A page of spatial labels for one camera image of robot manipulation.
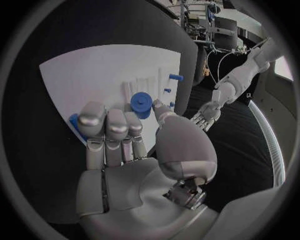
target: robotic arm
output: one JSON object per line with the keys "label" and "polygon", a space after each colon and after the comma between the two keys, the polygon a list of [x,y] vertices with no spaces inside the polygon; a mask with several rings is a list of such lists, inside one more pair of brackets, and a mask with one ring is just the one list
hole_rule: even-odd
{"label": "robotic arm", "polygon": [[281,56],[271,38],[261,48],[253,48],[243,65],[234,68],[214,86],[211,101],[205,103],[191,121],[207,132],[220,118],[224,104],[233,103],[251,85],[256,74],[266,71],[270,62]]}

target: blue object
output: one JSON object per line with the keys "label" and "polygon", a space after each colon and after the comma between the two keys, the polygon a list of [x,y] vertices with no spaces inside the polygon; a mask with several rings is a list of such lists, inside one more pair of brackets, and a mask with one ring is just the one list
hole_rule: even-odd
{"label": "blue object", "polygon": [[175,75],[175,74],[170,74],[169,75],[170,79],[175,79],[178,80],[179,82],[182,82],[184,80],[184,76],[181,75]]}
{"label": "blue object", "polygon": [[139,119],[146,119],[150,116],[152,98],[146,92],[138,92],[131,97],[130,106]]}
{"label": "blue object", "polygon": [[76,129],[76,131],[80,134],[80,136],[87,141],[88,138],[84,135],[82,135],[78,129],[78,124],[77,124],[77,119],[78,119],[78,114],[74,113],[73,115],[70,116],[69,121],[73,125],[73,127]]}

